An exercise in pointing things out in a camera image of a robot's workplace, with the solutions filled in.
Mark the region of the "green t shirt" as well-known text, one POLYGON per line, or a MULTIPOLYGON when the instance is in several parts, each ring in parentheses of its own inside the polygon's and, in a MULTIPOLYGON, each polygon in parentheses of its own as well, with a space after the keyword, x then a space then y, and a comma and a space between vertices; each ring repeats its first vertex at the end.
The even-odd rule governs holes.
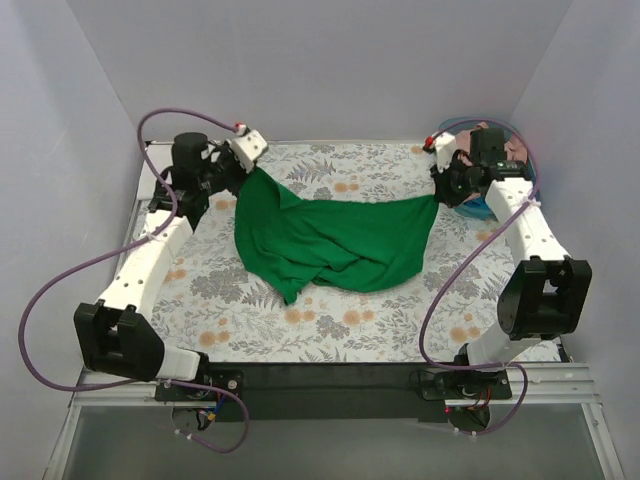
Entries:
POLYGON ((371 293, 410 280, 423 269, 437 213, 431 195, 302 199, 257 169, 237 196, 234 241, 245 269, 290 305, 309 284, 371 293))

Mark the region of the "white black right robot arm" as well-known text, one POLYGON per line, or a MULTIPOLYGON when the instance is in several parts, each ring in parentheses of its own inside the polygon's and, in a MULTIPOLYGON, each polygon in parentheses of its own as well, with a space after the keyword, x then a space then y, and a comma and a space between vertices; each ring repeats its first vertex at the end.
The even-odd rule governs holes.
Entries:
POLYGON ((430 173, 438 202, 457 207, 474 194, 484 198, 500 224, 515 271, 497 301, 497 320, 465 345, 454 389, 475 397, 489 384, 488 370, 502 370, 528 348, 574 332, 592 279, 552 233, 537 201, 528 162, 510 158, 501 128, 471 131, 470 145, 437 132, 424 145, 436 157, 430 173))

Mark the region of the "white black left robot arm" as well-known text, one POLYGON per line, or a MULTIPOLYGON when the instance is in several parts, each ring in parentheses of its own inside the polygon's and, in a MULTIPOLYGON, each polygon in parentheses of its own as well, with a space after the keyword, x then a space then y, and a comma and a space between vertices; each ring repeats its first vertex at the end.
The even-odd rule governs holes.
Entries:
POLYGON ((175 137, 171 164, 159 175, 144 219, 141 245, 93 304, 82 303, 74 326, 85 366, 137 381, 178 380, 193 400, 213 386, 203 353, 171 346, 150 323, 157 296, 181 248, 207 212, 210 197, 239 192, 265 150, 243 138, 212 142, 202 133, 175 137))

